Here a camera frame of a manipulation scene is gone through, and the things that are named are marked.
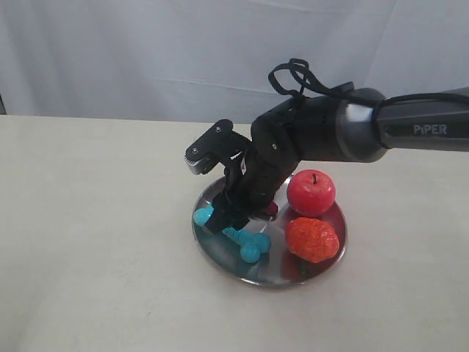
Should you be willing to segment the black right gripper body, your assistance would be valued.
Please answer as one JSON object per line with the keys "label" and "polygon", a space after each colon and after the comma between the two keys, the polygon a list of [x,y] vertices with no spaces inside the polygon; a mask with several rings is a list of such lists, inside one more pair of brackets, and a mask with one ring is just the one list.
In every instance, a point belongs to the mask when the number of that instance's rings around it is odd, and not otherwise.
{"label": "black right gripper body", "polygon": [[273,201],[277,190],[298,165],[292,148],[250,147],[226,170],[223,191],[213,201],[224,199],[232,209],[232,218],[241,214],[258,216]]}

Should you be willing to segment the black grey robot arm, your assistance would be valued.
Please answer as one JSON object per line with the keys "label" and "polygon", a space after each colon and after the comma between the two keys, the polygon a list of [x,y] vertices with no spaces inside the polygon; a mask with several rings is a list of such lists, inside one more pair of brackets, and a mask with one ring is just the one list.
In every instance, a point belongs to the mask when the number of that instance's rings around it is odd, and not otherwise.
{"label": "black grey robot arm", "polygon": [[240,229],[265,215],[301,161],[372,163],[393,148],[468,150],[468,90],[387,99],[374,89],[337,87],[332,97],[289,98],[257,117],[250,136],[222,119],[186,151],[195,173],[224,165],[206,228]]}

